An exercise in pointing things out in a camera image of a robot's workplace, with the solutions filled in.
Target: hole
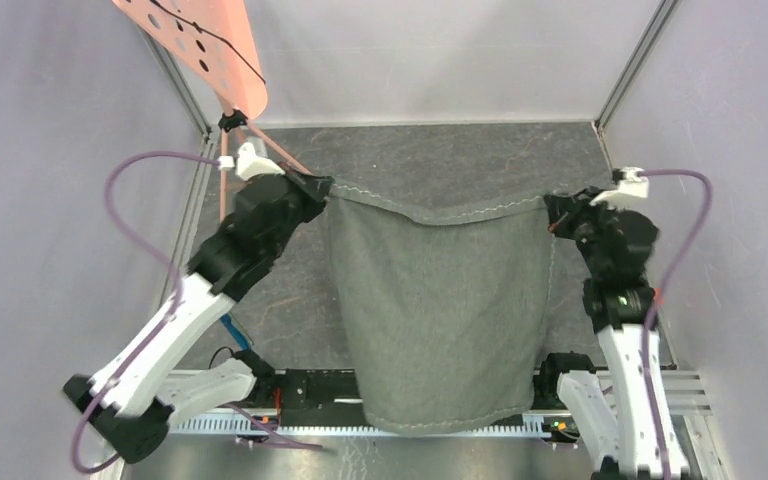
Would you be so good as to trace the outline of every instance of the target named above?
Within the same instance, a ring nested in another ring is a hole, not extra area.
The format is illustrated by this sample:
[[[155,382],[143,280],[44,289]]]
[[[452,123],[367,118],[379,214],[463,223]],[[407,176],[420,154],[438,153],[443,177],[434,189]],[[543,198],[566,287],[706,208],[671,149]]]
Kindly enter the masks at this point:
[[[148,14],[148,21],[151,22],[152,25],[154,25],[154,28],[160,30],[160,22],[157,21],[156,18],[154,18],[154,15]]]

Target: enclosure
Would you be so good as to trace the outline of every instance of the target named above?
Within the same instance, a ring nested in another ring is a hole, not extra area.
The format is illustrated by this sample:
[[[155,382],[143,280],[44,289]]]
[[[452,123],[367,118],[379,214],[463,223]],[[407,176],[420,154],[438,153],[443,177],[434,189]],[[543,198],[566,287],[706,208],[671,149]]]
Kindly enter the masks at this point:
[[[258,125],[311,170],[393,201],[432,211],[576,191],[609,184],[619,166],[704,172],[713,207],[665,297],[658,355],[701,381],[673,418],[694,467],[711,479],[768,477],[768,3],[245,7],[269,94]],[[223,108],[175,55],[112,2],[0,0],[0,479],[79,477],[69,464],[77,417],[63,382],[115,356],[174,283],[113,228],[102,194],[110,170],[136,153],[219,155]],[[116,205],[183,267],[219,226],[220,192],[215,169],[158,159],[123,177]],[[661,231],[649,263],[655,285],[701,198],[689,180],[658,179],[635,207]],[[232,313],[276,368],[360,368],[367,360],[351,353],[357,330],[347,334],[335,295],[336,243],[324,218],[296,234]],[[551,259],[537,359],[575,351],[604,366],[581,302],[587,268],[571,242],[553,244]],[[431,347],[433,335],[423,337]],[[208,368],[232,344],[217,322],[176,374]],[[591,471],[583,448],[526,438],[312,440],[332,452],[250,451],[218,435],[171,435],[145,462],[96,478]],[[83,458],[109,454],[85,435]]]

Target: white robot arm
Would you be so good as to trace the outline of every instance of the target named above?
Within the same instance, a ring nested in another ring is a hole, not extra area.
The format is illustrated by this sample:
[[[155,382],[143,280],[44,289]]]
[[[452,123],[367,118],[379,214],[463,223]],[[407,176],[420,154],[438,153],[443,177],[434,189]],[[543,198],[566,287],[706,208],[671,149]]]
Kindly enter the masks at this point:
[[[177,309],[168,315],[170,297],[113,361],[91,377],[72,376],[63,387],[83,413],[97,403],[89,423],[128,463],[151,454],[171,426],[252,392],[256,377],[245,356],[185,380],[167,376],[204,331],[269,273],[296,227],[322,212],[333,182],[282,168],[257,156],[248,142],[236,161],[222,157],[220,168],[235,169],[247,185],[235,196],[235,211],[190,260]]]
[[[541,375],[569,409],[593,461],[593,478],[663,478],[662,455],[668,456],[671,478],[689,478],[689,464],[673,430],[666,402],[655,326],[644,319],[656,292],[645,277],[658,229],[634,211],[624,210],[648,196],[648,179],[637,168],[614,171],[616,189],[591,188],[574,196],[547,195],[549,230],[575,240],[591,273],[584,283],[584,306],[605,354],[616,413],[609,407],[586,356],[552,354]],[[650,352],[642,356],[641,341],[648,336]],[[650,398],[645,384],[654,386]],[[650,402],[659,412],[667,452],[656,435]]]

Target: gray cloth bag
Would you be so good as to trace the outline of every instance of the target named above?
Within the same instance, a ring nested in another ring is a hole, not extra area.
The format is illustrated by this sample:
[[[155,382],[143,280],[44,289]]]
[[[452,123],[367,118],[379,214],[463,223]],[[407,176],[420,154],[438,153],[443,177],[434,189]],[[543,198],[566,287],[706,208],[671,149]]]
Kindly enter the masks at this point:
[[[401,435],[527,411],[554,256],[539,193],[435,211],[337,182],[327,245],[369,423]]]

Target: fabric edge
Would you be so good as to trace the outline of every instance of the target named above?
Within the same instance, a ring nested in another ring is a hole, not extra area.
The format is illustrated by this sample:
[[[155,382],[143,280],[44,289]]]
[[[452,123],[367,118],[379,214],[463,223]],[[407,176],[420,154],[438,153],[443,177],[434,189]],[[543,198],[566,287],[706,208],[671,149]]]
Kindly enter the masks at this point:
[[[545,193],[547,192],[523,192],[482,202],[431,210],[417,205],[394,202],[359,185],[337,180],[331,187],[330,196],[396,213],[421,225],[446,226],[482,222],[545,209],[546,204],[543,201]]]
[[[445,435],[450,433],[475,430],[493,424],[503,418],[528,412],[534,403],[534,389],[528,395],[528,401],[520,405],[503,407],[495,411],[475,418],[463,420],[451,420],[433,423],[398,423],[388,420],[364,409],[364,415],[369,423],[382,430],[396,433],[405,437],[422,437],[426,435]]]

